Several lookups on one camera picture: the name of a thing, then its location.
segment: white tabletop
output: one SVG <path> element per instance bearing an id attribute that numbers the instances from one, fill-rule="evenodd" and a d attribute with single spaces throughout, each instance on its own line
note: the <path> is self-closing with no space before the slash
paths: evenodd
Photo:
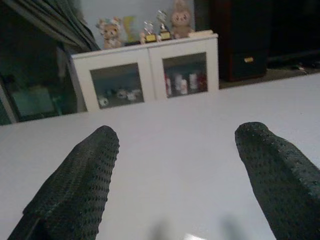
<path id="1" fill-rule="evenodd" d="M 274 240 L 234 141 L 248 121 L 320 167 L 319 74 L 0 127 L 0 238 L 71 149 L 108 125 L 120 149 L 97 240 L 229 240 L 226 222 L 242 239 Z"/>

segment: cabinet door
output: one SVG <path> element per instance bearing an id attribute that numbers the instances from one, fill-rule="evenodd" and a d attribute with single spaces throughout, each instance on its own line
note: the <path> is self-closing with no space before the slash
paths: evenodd
<path id="1" fill-rule="evenodd" d="M 218 91 L 216 38 L 153 47 L 149 55 L 157 99 Z"/>
<path id="2" fill-rule="evenodd" d="M 74 59 L 89 112 L 155 99 L 148 50 L 93 54 Z"/>

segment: plush toy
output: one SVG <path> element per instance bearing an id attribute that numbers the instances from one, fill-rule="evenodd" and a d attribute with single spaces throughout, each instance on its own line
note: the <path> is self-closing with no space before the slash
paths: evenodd
<path id="1" fill-rule="evenodd" d="M 99 28 L 104 38 L 104 49 L 115 49 L 122 46 L 120 40 L 121 20 L 117 17 L 113 19 L 99 19 L 96 27 Z"/>
<path id="2" fill-rule="evenodd" d="M 173 36 L 176 39 L 187 38 L 194 32 L 191 28 L 191 11 L 185 0 L 174 0 L 174 8 L 171 17 Z"/>

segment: curtain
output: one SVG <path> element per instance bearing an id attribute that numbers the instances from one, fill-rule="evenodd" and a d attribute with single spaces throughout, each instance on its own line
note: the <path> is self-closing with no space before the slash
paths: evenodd
<path id="1" fill-rule="evenodd" d="M 100 48 L 75 7 L 76 0 L 3 0 L 43 32 L 78 53 Z"/>

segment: gold trophy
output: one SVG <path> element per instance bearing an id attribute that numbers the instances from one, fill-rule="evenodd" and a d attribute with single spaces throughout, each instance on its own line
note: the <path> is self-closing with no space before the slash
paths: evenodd
<path id="1" fill-rule="evenodd" d="M 169 31 L 169 28 L 166 25 L 167 22 L 167 14 L 165 11 L 158 11 L 156 18 L 160 22 L 160 32 L 159 32 L 159 38 L 161 41 L 170 40 L 172 39 L 171 32 Z"/>
<path id="2" fill-rule="evenodd" d="M 154 33 L 154 25 L 152 21 L 144 22 L 145 42 L 154 43 L 157 42 L 157 35 Z"/>

